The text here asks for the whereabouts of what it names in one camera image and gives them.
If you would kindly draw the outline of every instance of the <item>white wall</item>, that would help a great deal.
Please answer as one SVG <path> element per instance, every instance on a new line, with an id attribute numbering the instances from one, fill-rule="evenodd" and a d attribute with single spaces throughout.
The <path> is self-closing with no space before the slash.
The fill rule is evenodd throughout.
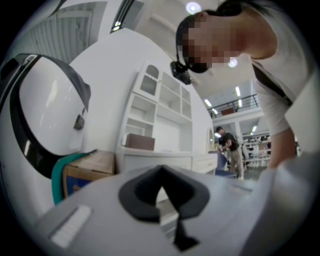
<path id="1" fill-rule="evenodd" d="M 145 60 L 171 73 L 170 57 L 147 37 L 123 28 L 94 43 L 70 65 L 91 86 L 89 111 L 85 122 L 83 150 L 114 152 L 127 99 Z M 196 90 L 184 86 L 191 95 L 193 151 L 206 151 L 211 118 Z"/>
<path id="2" fill-rule="evenodd" d="M 65 8 L 68 6 L 89 3 L 89 2 L 107 2 L 104 14 L 102 17 L 98 40 L 103 39 L 105 36 L 110 34 L 111 28 L 113 26 L 115 17 L 117 15 L 118 9 L 122 3 L 122 0 L 108 0 L 108 1 L 99 1 L 99 0 L 67 0 L 61 7 Z"/>

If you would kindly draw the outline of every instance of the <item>man in black shirt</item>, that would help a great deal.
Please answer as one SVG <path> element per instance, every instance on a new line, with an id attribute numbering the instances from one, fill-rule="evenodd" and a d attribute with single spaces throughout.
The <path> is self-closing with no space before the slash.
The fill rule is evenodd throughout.
<path id="1" fill-rule="evenodd" d="M 239 146 L 239 143 L 231 133 L 225 132 L 225 130 L 221 126 L 217 127 L 215 129 L 215 132 L 220 134 L 221 139 L 223 140 L 224 146 L 222 147 L 222 150 L 226 150 L 227 148 L 230 149 L 230 152 L 231 152 L 230 171 L 234 172 L 235 166 L 237 165 L 238 179 L 243 180 L 245 171 L 242 163 L 242 151 L 241 151 L 241 147 Z"/>

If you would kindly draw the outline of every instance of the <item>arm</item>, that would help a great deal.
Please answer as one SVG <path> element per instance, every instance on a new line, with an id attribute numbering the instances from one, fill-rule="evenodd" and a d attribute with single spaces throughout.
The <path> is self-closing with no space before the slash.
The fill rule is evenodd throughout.
<path id="1" fill-rule="evenodd" d="M 228 140 L 226 141 L 225 146 L 222 147 L 222 150 L 226 150 L 227 148 L 230 148 L 231 145 L 232 145 L 231 139 L 228 139 Z"/>
<path id="2" fill-rule="evenodd" d="M 296 154 L 295 136 L 285 119 L 289 106 L 261 87 L 259 82 L 255 84 L 255 91 L 271 135 L 271 155 L 268 168 L 276 168 L 282 161 L 293 158 Z"/>
<path id="3" fill-rule="evenodd" d="M 283 160 L 296 155 L 295 135 L 291 128 L 271 136 L 271 156 L 269 168 L 276 168 Z"/>

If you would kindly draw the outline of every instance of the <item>man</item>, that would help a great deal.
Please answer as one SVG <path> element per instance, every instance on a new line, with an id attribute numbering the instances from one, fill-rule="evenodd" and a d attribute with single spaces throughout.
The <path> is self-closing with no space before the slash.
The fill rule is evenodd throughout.
<path id="1" fill-rule="evenodd" d="M 271 135 L 268 167 L 295 157 L 295 136 L 285 113 L 305 85 L 317 79 L 318 66 L 290 17 L 272 1 L 226 0 L 217 10 L 185 18 L 177 30 L 179 37 L 177 44 L 194 72 L 202 73 L 212 63 L 227 63 L 240 54 L 251 57 L 255 69 L 275 85 L 270 89 L 255 81 Z"/>
<path id="2" fill-rule="evenodd" d="M 231 152 L 231 163 L 230 171 L 235 172 L 235 166 L 237 165 L 237 175 L 239 180 L 244 179 L 244 166 L 242 163 L 242 151 L 239 143 L 236 141 L 235 137 L 219 126 L 215 129 L 215 132 L 221 135 L 224 146 L 222 150 L 230 149 Z"/>

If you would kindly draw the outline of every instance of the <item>teal cloth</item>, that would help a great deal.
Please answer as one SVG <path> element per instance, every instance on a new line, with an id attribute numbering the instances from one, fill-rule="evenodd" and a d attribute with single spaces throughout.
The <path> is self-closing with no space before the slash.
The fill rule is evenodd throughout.
<path id="1" fill-rule="evenodd" d="M 52 187 L 52 195 L 53 202 L 55 205 L 59 204 L 61 201 L 65 199 L 64 194 L 64 186 L 63 186 L 63 170 L 65 165 L 79 159 L 83 158 L 87 155 L 92 154 L 97 151 L 97 149 L 88 152 L 88 153 L 75 153 L 70 154 L 65 157 L 60 158 L 54 165 L 51 174 L 51 187 Z"/>

